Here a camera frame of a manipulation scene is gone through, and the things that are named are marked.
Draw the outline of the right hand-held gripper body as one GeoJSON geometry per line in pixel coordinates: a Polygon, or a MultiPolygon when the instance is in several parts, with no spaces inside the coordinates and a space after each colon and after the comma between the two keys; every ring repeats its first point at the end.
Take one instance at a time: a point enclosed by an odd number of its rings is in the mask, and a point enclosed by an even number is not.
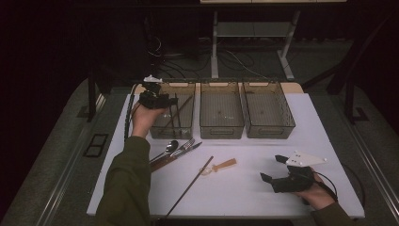
{"type": "Polygon", "coordinates": [[[311,167],[325,164],[326,162],[327,160],[325,158],[294,151],[285,163],[288,169],[288,176],[285,178],[273,179],[271,185],[276,193],[306,190],[311,187],[314,181],[311,167]]]}

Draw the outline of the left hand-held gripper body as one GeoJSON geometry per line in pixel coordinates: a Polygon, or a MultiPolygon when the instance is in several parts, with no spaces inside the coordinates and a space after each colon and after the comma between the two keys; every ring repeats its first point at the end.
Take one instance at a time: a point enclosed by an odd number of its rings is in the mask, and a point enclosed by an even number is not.
{"type": "Polygon", "coordinates": [[[171,105],[171,100],[167,93],[161,92],[162,79],[149,75],[144,78],[142,87],[145,89],[139,94],[138,102],[148,109],[167,108],[171,105]]]}

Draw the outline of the brown wooden chopstick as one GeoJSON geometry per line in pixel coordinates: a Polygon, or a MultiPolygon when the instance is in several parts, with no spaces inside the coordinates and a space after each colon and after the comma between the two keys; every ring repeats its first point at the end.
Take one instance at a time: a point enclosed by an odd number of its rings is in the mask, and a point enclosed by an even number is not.
{"type": "Polygon", "coordinates": [[[214,159],[214,157],[211,155],[210,158],[206,161],[206,163],[200,168],[199,172],[196,174],[194,179],[190,182],[190,184],[187,186],[187,188],[184,190],[183,194],[178,198],[178,200],[172,205],[172,207],[169,209],[167,214],[164,216],[164,218],[168,218],[169,215],[173,212],[173,210],[177,207],[177,205],[181,202],[181,200],[184,198],[186,193],[190,190],[190,188],[193,186],[194,183],[199,179],[201,174],[204,172],[204,170],[208,167],[208,165],[211,163],[211,161],[214,159]]]}
{"type": "MultiPolygon", "coordinates": [[[[191,95],[191,96],[189,96],[187,99],[186,99],[186,101],[180,106],[180,112],[183,110],[183,108],[193,99],[193,97],[194,97],[194,95],[191,95]]],[[[168,126],[169,126],[169,122],[165,125],[165,126],[163,126],[162,127],[162,129],[166,129],[166,128],[168,128],[168,126]]]]}

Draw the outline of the smoky transparent plastic bin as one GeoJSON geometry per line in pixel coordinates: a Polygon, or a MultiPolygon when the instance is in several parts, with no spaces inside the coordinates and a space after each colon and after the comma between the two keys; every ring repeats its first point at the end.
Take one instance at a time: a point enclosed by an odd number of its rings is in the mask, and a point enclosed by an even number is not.
{"type": "Polygon", "coordinates": [[[240,139],[244,116],[236,82],[200,85],[199,127],[203,139],[240,139]]]}
{"type": "Polygon", "coordinates": [[[242,103],[249,138],[287,139],[295,128],[279,82],[245,82],[242,103]]]}
{"type": "Polygon", "coordinates": [[[195,91],[196,91],[195,83],[161,84],[161,92],[167,93],[169,95],[169,99],[174,98],[175,93],[177,93],[177,97],[179,98],[179,106],[181,106],[189,96],[194,95],[194,97],[180,112],[182,129],[180,130],[178,128],[177,117],[174,120],[175,134],[173,134],[173,130],[171,129],[170,125],[168,126],[168,128],[162,129],[162,127],[165,126],[170,120],[169,107],[168,107],[168,110],[164,114],[161,114],[156,119],[154,125],[151,128],[151,135],[153,138],[190,139],[192,137],[195,91]]]}

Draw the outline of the person's left hand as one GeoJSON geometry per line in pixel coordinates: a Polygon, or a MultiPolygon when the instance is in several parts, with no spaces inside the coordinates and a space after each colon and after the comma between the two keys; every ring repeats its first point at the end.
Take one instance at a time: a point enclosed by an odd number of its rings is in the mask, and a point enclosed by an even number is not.
{"type": "Polygon", "coordinates": [[[131,135],[146,137],[157,117],[166,111],[165,108],[148,109],[140,103],[136,103],[132,111],[133,129],[131,135]]]}

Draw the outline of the person's right hand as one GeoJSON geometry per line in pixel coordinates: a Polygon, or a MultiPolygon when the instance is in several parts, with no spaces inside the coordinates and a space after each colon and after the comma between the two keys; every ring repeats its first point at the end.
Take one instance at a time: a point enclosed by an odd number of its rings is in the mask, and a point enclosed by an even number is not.
{"type": "Polygon", "coordinates": [[[309,189],[295,192],[295,195],[308,202],[314,210],[321,210],[335,203],[331,195],[321,187],[323,180],[317,174],[313,174],[313,178],[315,183],[309,189]]]}

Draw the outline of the steel spoon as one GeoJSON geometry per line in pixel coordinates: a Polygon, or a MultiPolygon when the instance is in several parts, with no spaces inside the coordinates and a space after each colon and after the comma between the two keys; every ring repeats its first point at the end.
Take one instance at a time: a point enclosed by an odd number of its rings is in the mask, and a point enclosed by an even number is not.
{"type": "Polygon", "coordinates": [[[174,151],[177,150],[178,146],[179,142],[177,140],[171,140],[170,143],[167,145],[166,149],[162,153],[158,154],[156,157],[152,158],[151,162],[163,156],[164,154],[173,153],[174,151]]]}

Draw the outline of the grey metal stand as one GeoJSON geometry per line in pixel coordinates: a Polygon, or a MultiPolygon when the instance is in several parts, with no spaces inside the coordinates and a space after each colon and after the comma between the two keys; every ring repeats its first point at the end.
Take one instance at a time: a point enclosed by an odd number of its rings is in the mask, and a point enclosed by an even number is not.
{"type": "Polygon", "coordinates": [[[290,68],[287,54],[294,38],[300,11],[296,10],[290,21],[284,22],[223,22],[219,13],[214,12],[211,76],[218,78],[217,42],[219,38],[284,38],[284,45],[277,51],[280,66],[287,80],[293,81],[294,74],[290,68]]]}

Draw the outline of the dark metal stand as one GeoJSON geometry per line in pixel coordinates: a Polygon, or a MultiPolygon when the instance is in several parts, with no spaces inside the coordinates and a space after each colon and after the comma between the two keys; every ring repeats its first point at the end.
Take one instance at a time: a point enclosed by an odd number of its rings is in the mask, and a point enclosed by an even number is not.
{"type": "Polygon", "coordinates": [[[399,127],[399,9],[361,14],[352,46],[336,65],[302,84],[328,79],[327,92],[344,95],[344,115],[356,120],[355,88],[363,90],[388,122],[399,127]]]}

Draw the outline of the wooden-handled table knife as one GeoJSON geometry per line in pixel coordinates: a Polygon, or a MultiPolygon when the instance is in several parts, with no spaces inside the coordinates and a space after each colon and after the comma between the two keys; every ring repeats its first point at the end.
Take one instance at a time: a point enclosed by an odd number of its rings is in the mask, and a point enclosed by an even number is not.
{"type": "Polygon", "coordinates": [[[157,161],[156,163],[151,163],[151,172],[154,172],[156,170],[161,169],[162,167],[166,166],[167,164],[177,160],[178,158],[184,156],[187,153],[190,153],[191,151],[194,151],[195,149],[197,149],[199,146],[201,145],[201,142],[187,148],[184,151],[181,151],[179,153],[176,154],[172,154],[171,156],[166,156],[166,157],[162,157],[159,161],[157,161]]]}

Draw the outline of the metal floor rail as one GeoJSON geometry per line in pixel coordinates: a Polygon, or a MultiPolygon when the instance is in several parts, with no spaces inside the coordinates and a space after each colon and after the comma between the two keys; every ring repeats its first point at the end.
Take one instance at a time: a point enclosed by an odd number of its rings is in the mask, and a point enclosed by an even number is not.
{"type": "Polygon", "coordinates": [[[385,204],[387,204],[388,208],[390,209],[391,215],[395,219],[396,224],[399,226],[399,196],[396,194],[389,180],[384,175],[381,167],[378,165],[373,155],[371,146],[361,135],[357,126],[349,122],[347,127],[352,138],[357,143],[362,162],[370,172],[371,177],[375,181],[375,185],[379,190],[379,193],[382,195],[385,204]]]}
{"type": "Polygon", "coordinates": [[[77,161],[82,156],[86,143],[90,138],[90,134],[93,130],[93,126],[98,120],[97,113],[100,113],[103,110],[104,104],[106,102],[106,98],[100,94],[95,99],[94,104],[94,116],[91,118],[89,122],[85,122],[84,126],[79,134],[79,137],[76,139],[75,144],[71,150],[71,155],[65,168],[62,173],[58,177],[55,187],[53,188],[50,198],[48,202],[45,204],[44,209],[42,210],[39,219],[37,220],[35,226],[51,226],[53,218],[56,214],[58,206],[62,202],[64,194],[72,180],[72,176],[75,171],[75,165],[77,161]]]}

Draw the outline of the black rectangular floor frame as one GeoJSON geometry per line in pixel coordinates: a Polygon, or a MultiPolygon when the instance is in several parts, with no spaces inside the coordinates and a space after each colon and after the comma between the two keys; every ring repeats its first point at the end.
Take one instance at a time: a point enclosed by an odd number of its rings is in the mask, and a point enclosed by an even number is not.
{"type": "Polygon", "coordinates": [[[94,134],[83,152],[84,157],[100,157],[103,153],[108,134],[94,134]]]}

